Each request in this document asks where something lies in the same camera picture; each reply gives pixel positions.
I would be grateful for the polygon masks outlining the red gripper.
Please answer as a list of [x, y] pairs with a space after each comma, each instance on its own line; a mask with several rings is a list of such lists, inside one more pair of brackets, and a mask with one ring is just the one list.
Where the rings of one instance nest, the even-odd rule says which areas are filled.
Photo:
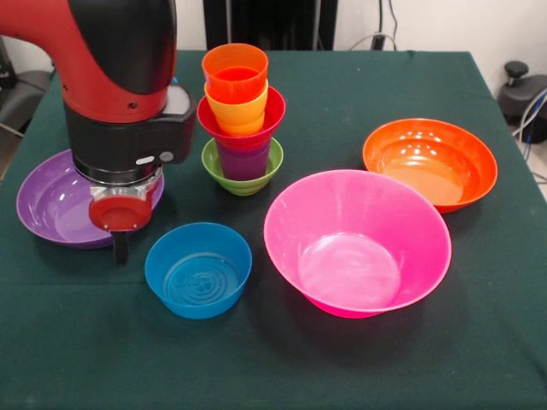
[[99, 229], [112, 232], [115, 262], [125, 266], [129, 259], [127, 231], [137, 231], [148, 224], [152, 215], [150, 196], [114, 195], [93, 200], [89, 206], [91, 223]]

